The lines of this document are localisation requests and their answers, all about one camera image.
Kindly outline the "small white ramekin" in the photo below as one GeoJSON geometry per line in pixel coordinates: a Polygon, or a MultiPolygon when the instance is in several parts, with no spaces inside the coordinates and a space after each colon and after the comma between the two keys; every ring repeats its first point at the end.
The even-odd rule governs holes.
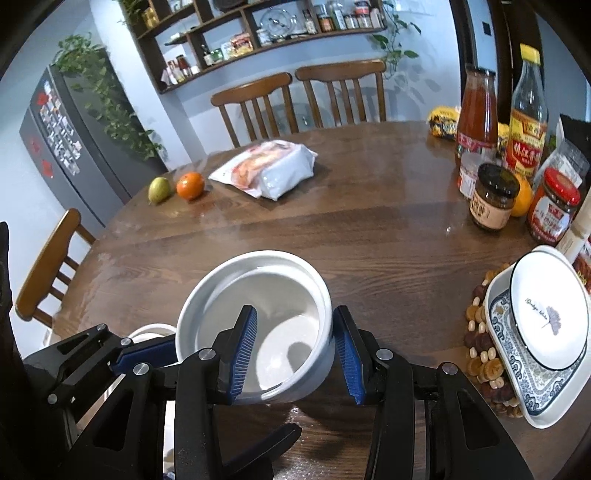
{"type": "Polygon", "coordinates": [[[239,404],[292,403],[318,389],[332,369],[332,300],[310,263],[263,250],[229,259],[202,278],[176,325],[178,360],[213,345],[243,307],[256,310],[256,336],[239,404]]]}

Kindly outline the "black chair with jacket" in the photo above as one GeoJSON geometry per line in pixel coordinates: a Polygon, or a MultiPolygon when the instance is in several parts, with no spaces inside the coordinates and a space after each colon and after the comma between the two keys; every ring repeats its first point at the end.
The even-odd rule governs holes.
{"type": "Polygon", "coordinates": [[[8,268],[9,229],[1,222],[1,461],[19,458],[24,433],[25,376],[16,346],[10,311],[13,306],[8,268]]]}

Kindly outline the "side wooden chair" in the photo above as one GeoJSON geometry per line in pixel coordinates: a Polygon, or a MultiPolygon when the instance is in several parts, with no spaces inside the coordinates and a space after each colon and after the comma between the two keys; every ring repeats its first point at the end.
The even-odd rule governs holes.
{"type": "Polygon", "coordinates": [[[82,225],[80,212],[71,208],[65,211],[45,242],[21,287],[15,304],[16,313],[21,320],[36,320],[49,329],[53,328],[53,317],[42,310],[40,304],[48,295],[60,302],[64,299],[64,293],[53,283],[58,280],[68,287],[72,277],[64,274],[61,267],[66,265],[74,272],[79,268],[79,263],[69,256],[69,246],[74,235],[81,237],[89,246],[96,241],[82,225]]]}

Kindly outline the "wooden bead trivet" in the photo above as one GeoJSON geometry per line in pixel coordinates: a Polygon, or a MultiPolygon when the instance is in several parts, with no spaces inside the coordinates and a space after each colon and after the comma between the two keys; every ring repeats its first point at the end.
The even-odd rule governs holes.
{"type": "Polygon", "coordinates": [[[465,310],[465,373],[498,416],[517,419],[523,417],[520,403],[509,381],[508,370],[494,346],[485,317],[488,287],[509,266],[509,263],[504,263],[501,269],[487,271],[482,282],[473,290],[472,302],[465,310]]]}

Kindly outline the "green pear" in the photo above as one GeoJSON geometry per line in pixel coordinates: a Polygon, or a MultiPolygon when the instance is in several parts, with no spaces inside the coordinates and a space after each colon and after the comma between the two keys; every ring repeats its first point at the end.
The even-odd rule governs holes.
{"type": "Polygon", "coordinates": [[[152,205],[158,205],[168,199],[172,194],[169,179],[165,177],[154,178],[148,187],[148,201],[152,205]]]}

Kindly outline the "white snack bag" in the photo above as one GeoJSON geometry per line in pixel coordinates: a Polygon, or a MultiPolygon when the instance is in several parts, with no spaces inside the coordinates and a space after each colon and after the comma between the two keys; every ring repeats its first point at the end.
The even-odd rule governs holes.
{"type": "Polygon", "coordinates": [[[314,176],[318,153],[301,143],[270,140],[256,144],[214,170],[208,179],[253,198],[273,201],[314,176]]]}

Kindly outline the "grey refrigerator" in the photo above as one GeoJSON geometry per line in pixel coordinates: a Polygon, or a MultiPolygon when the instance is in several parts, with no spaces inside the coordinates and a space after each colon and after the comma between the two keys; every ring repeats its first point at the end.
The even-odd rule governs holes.
{"type": "Polygon", "coordinates": [[[113,140],[86,108],[99,98],[84,79],[47,67],[32,94],[20,136],[46,185],[64,209],[75,208],[82,225],[98,236],[151,180],[167,172],[158,157],[113,140]]]}

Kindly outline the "right patterned rectangular plate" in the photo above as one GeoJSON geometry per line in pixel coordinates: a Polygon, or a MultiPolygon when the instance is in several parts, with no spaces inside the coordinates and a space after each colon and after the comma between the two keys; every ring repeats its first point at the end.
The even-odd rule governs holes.
{"type": "Polygon", "coordinates": [[[590,346],[565,370],[550,370],[537,362],[522,341],[510,302],[513,268],[489,284],[483,303],[487,330],[527,422],[546,429],[559,422],[590,378],[590,346]]]}

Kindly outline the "small white lid jar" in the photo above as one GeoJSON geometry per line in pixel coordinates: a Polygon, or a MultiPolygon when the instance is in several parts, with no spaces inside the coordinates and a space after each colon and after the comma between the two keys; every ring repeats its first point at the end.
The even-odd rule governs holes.
{"type": "Polygon", "coordinates": [[[465,151],[460,159],[459,176],[457,186],[460,194],[467,200],[471,200],[478,180],[478,171],[481,165],[493,163],[494,159],[478,152],[465,151]]]}

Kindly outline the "yellow snack packet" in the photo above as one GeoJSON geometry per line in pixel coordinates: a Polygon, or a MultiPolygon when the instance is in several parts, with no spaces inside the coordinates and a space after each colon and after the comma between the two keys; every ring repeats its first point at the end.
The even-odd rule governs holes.
{"type": "Polygon", "coordinates": [[[430,132],[434,137],[455,140],[461,114],[461,107],[437,106],[427,119],[430,132]]]}

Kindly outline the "red sauce bottle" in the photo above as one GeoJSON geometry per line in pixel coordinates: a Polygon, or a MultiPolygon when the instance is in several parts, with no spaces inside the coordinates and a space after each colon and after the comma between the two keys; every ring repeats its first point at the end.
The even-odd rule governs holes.
{"type": "Polygon", "coordinates": [[[496,73],[472,64],[467,64],[465,70],[466,85],[456,133],[457,164],[465,152],[494,159],[498,146],[496,73]]]}

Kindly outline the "left wooden chair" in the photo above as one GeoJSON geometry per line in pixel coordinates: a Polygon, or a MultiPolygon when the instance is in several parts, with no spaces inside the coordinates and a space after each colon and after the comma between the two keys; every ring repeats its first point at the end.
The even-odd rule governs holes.
{"type": "Polygon", "coordinates": [[[274,114],[273,105],[270,102],[270,95],[276,91],[280,91],[281,97],[283,97],[288,130],[291,134],[297,134],[300,131],[296,113],[294,113],[293,98],[290,94],[290,85],[293,80],[293,75],[281,72],[217,92],[211,96],[211,105],[217,107],[221,113],[223,124],[228,130],[233,147],[238,148],[240,142],[228,114],[228,105],[239,106],[250,141],[280,137],[279,122],[276,120],[276,114],[274,114]]]}

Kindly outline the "right wooden chair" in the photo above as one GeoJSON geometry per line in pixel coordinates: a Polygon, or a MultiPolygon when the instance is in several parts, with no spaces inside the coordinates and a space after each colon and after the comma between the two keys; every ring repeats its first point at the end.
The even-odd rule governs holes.
{"type": "Polygon", "coordinates": [[[363,97],[361,81],[373,77],[377,87],[378,119],[387,121],[387,105],[384,85],[386,63],[382,59],[356,60],[322,65],[302,66],[295,77],[304,85],[311,117],[318,129],[325,127],[314,83],[323,84],[329,95],[329,113],[335,127],[354,125],[356,121],[367,123],[369,115],[363,97]]]}

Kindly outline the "right ivy plant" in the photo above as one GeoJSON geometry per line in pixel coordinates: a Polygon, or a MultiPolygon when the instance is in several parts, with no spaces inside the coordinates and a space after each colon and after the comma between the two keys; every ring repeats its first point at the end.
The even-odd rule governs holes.
{"type": "Polygon", "coordinates": [[[384,77],[390,79],[397,73],[403,60],[415,60],[420,57],[415,50],[405,47],[401,39],[410,32],[421,35],[422,30],[416,23],[401,17],[394,1],[382,2],[382,23],[383,31],[370,34],[370,42],[377,48],[386,65],[384,77]]]}

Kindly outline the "hanging green vine plant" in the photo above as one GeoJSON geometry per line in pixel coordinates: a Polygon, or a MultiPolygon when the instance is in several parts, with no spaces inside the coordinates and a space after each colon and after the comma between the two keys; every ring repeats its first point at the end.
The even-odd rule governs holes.
{"type": "Polygon", "coordinates": [[[74,80],[74,91],[90,93],[84,109],[111,140],[144,160],[160,157],[164,147],[152,140],[153,130],[140,125],[105,47],[93,43],[89,35],[69,35],[58,42],[52,65],[65,78],[74,80]]]}

